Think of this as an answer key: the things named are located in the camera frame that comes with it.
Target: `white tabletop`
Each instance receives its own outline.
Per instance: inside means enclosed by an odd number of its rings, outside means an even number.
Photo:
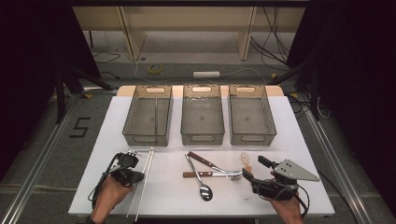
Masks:
[[[97,184],[101,173],[107,168],[111,159],[118,152],[125,152],[127,142],[122,135],[132,97],[115,96],[106,113],[106,118],[99,132],[87,168],[78,186],[69,213],[87,216],[91,213],[91,202],[87,200]],[[226,130],[221,146],[196,147],[183,146],[180,125],[182,98],[175,97],[171,118],[168,147],[155,148],[150,167],[144,197],[139,210],[140,217],[262,217],[275,215],[270,203],[262,200],[252,192],[250,183],[242,178],[231,181],[225,177],[203,177],[203,181],[213,191],[213,199],[202,200],[199,194],[197,178],[183,178],[183,172],[190,172],[185,154],[190,150],[213,162],[223,170],[240,171],[243,164],[240,160],[242,152],[250,157],[255,178],[272,178],[270,169],[258,163],[262,155],[270,161],[282,162],[291,159],[314,175],[318,175],[315,164],[309,154],[303,135],[291,110],[287,97],[269,97],[277,135],[269,147],[232,146],[229,133],[228,98],[222,97],[224,128]],[[143,152],[140,162],[135,167],[142,171],[148,153]],[[213,171],[195,159],[191,159],[198,171]],[[298,181],[309,193],[310,216],[330,216],[334,214],[332,204],[322,182]],[[124,201],[111,212],[113,215],[128,213],[134,197],[131,216],[136,213],[141,184],[136,191],[130,193]],[[300,190],[300,197],[307,203],[307,197]]]

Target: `gray floor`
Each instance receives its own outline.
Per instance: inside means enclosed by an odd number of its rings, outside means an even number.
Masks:
[[[293,34],[285,34],[285,42],[290,44]],[[262,79],[252,70],[258,71],[268,81],[272,74],[281,76],[285,71],[263,65],[261,55],[249,50],[246,61],[241,62],[237,55],[237,46],[233,34],[227,33],[202,33],[202,34],[160,34],[148,35],[143,51],[137,63],[128,58],[123,38],[120,34],[96,32],[94,33],[95,48],[93,53],[110,51],[120,53],[120,57],[111,63],[98,63],[101,72],[110,72],[120,79],[116,79],[109,73],[103,73],[103,80],[113,86],[139,85],[148,83],[182,84],[184,82],[207,82],[192,78],[193,71],[220,71],[221,74],[231,74],[241,69],[247,69],[228,77],[221,77],[212,81],[217,83],[258,83]],[[269,48],[276,52],[274,43]],[[114,55],[101,55],[95,57],[98,62],[106,62]],[[285,68],[279,63],[267,60],[269,64],[277,68]],[[153,63],[163,64],[163,72],[154,76],[148,73],[147,68]],[[86,80],[81,80],[85,87],[95,87]],[[294,80],[290,79],[281,84],[285,93],[293,91]],[[84,172],[86,163],[91,155],[97,134],[99,134],[106,110],[114,93],[103,91],[88,91],[86,96],[78,97],[76,105],[70,114],[68,122],[64,126],[49,160],[38,179],[37,186],[30,196],[27,204],[22,209],[18,223],[81,223],[79,217],[68,215],[68,207],[78,187],[79,180]],[[292,104],[295,110],[299,107]],[[309,113],[296,113],[296,118],[308,145],[314,163],[317,168],[334,183],[337,188],[340,184],[330,166],[311,123]],[[71,138],[70,135],[82,134],[82,130],[75,130],[74,126],[78,118],[90,118],[83,120],[80,125],[88,127],[85,137]],[[49,101],[46,111],[38,121],[35,131],[29,138],[25,150],[21,151],[18,158],[13,162],[6,177],[0,185],[0,217],[6,213],[19,192],[20,186],[34,167],[40,152],[46,146],[51,132],[55,128],[57,119],[56,99]],[[348,177],[362,199],[364,206],[372,220],[372,223],[396,223],[395,218],[384,204],[381,196],[375,190],[370,179],[362,170],[359,162],[353,157],[347,141],[337,122],[332,117],[322,118],[320,125],[324,128],[330,142],[339,156]],[[353,218],[341,197],[334,188],[323,178],[323,184],[327,190],[331,202],[335,208],[335,214],[331,217],[306,217],[305,223],[353,223]],[[261,217],[260,223],[281,223],[277,217]],[[131,219],[125,217],[110,217],[107,223],[131,223]],[[253,219],[146,219],[141,218],[139,223],[254,223]]]

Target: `utensil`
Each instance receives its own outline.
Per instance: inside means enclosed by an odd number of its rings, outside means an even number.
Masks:
[[[226,171],[226,172],[198,172],[202,176],[232,176],[241,175],[242,171]],[[183,177],[195,177],[195,172],[183,172]]]
[[[202,162],[203,164],[209,166],[210,168],[223,172],[223,173],[227,173],[228,171],[222,170],[220,169],[217,165],[213,164],[210,161],[205,160],[204,158],[198,156],[197,154],[193,153],[193,152],[189,152],[188,156],[195,158],[196,160]],[[242,172],[240,173],[240,175],[226,175],[227,179],[230,180],[240,180],[242,177]]]
[[[241,161],[242,163],[244,163],[245,165],[245,169],[252,174],[251,171],[251,166],[249,165],[249,158],[248,158],[248,154],[246,152],[242,152],[241,154]]]
[[[213,192],[212,189],[210,189],[209,186],[205,185],[202,180],[201,177],[198,175],[197,171],[194,168],[194,165],[192,164],[192,161],[190,159],[190,157],[188,155],[185,155],[187,161],[189,162],[191,169],[195,172],[196,176],[198,177],[199,182],[201,183],[201,187],[199,188],[199,191],[201,193],[201,197],[202,199],[204,199],[204,201],[210,201],[213,198]]]

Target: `metal spoon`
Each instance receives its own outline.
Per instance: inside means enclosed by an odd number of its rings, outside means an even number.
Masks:
[[[195,174],[198,177],[199,182],[201,183],[201,187],[199,188],[199,191],[201,193],[201,197],[202,199],[204,199],[204,201],[210,201],[213,198],[213,192],[210,189],[210,187],[208,187],[207,185],[205,185],[202,180],[201,177],[198,175],[198,172],[195,170],[194,165],[191,162],[191,159],[188,155],[186,155],[186,159],[189,162],[191,169],[195,172]]]

